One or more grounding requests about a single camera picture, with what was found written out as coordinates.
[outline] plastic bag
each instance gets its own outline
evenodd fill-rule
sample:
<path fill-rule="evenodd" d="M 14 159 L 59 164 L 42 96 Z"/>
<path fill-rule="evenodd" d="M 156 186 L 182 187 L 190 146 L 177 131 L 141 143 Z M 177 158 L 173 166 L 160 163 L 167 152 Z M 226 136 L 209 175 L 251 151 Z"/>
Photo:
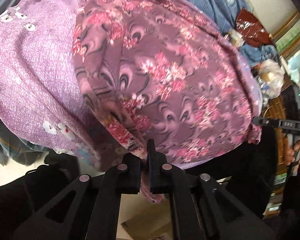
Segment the plastic bag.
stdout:
<path fill-rule="evenodd" d="M 277 98 L 283 86 L 284 70 L 272 59 L 264 61 L 258 67 L 258 83 L 263 95 L 263 104 L 269 99 Z"/>

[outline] white flower print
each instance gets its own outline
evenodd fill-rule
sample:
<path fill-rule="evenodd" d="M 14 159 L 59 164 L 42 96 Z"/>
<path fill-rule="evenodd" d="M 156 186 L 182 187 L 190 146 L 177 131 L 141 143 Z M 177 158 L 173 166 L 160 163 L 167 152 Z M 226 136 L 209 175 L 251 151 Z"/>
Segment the white flower print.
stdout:
<path fill-rule="evenodd" d="M 6 15 L 8 12 L 8 10 L 5 10 L 2 14 L 0 14 L 0 17 L 2 17 L 3 15 Z"/>
<path fill-rule="evenodd" d="M 26 30 L 33 32 L 37 29 L 37 27 L 31 23 L 28 23 L 26 25 L 23 25 L 24 28 L 26 28 Z"/>
<path fill-rule="evenodd" d="M 59 127 L 61 133 L 64 136 L 66 136 L 70 141 L 72 141 L 73 139 L 75 139 L 74 133 L 64 123 L 58 123 L 58 127 Z"/>
<path fill-rule="evenodd" d="M 66 154 L 69 154 L 69 155 L 74 155 L 74 152 L 73 151 L 69 151 L 69 150 L 66 150 L 66 149 L 53 149 L 56 154 L 61 154 L 61 153 L 66 153 Z"/>
<path fill-rule="evenodd" d="M 13 18 L 10 15 L 4 15 L 1 17 L 1 21 L 4 23 L 8 23 L 8 22 L 13 21 Z"/>
<path fill-rule="evenodd" d="M 135 100 L 137 102 L 136 103 L 136 108 L 137 109 L 140 109 L 140 108 L 142 108 L 145 105 L 145 99 L 142 96 L 142 94 L 139 94 L 137 96 L 137 94 L 133 93 L 132 96 L 131 96 L 131 99 Z"/>
<path fill-rule="evenodd" d="M 48 121 L 44 121 L 42 126 L 46 130 L 47 133 L 51 133 L 54 135 L 57 134 L 57 130 Z"/>
<path fill-rule="evenodd" d="M 19 12 L 15 12 L 15 15 L 19 18 L 19 19 L 27 19 L 28 17 L 26 15 L 24 15 L 23 13 L 19 13 Z"/>

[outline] black fabric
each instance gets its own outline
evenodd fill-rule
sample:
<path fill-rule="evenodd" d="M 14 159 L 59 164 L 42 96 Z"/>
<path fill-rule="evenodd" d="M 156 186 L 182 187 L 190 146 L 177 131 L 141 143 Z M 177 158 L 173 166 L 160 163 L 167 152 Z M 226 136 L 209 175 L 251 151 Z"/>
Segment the black fabric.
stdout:
<path fill-rule="evenodd" d="M 208 173 L 215 180 L 232 176 L 226 189 L 262 218 L 274 185 L 277 161 L 275 131 L 263 127 L 258 145 L 244 142 L 231 152 L 186 172 L 196 176 Z"/>
<path fill-rule="evenodd" d="M 300 166 L 297 176 L 289 177 L 283 191 L 280 215 L 267 218 L 278 240 L 300 240 Z"/>
<path fill-rule="evenodd" d="M 41 165 L 25 176 L 0 187 L 0 240 L 68 185 L 68 178 L 53 166 Z"/>

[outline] clothing pile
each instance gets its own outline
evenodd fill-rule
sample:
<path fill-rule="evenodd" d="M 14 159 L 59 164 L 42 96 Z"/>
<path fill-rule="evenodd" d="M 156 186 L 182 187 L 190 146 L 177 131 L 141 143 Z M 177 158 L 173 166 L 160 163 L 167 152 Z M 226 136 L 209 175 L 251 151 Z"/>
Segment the clothing pile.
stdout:
<path fill-rule="evenodd" d="M 249 65 L 273 51 L 246 44 L 241 53 L 222 35 L 235 29 L 244 0 L 4 4 L 11 7 L 0 15 L 0 123 L 16 138 L 0 136 L 5 155 L 20 145 L 53 149 L 105 171 L 127 152 L 146 160 L 152 138 L 187 169 L 258 143 L 251 119 L 262 94 Z M 142 183 L 159 202 L 146 168 Z"/>

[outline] floral fabric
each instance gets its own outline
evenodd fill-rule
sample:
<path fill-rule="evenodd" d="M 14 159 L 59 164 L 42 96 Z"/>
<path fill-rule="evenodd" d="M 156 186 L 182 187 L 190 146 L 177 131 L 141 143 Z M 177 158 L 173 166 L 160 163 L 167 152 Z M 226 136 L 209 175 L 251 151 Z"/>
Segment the floral fabric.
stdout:
<path fill-rule="evenodd" d="M 81 2 L 73 41 L 79 88 L 126 150 L 145 160 L 153 138 L 180 166 L 259 140 L 251 125 L 259 87 L 211 19 L 185 0 Z"/>

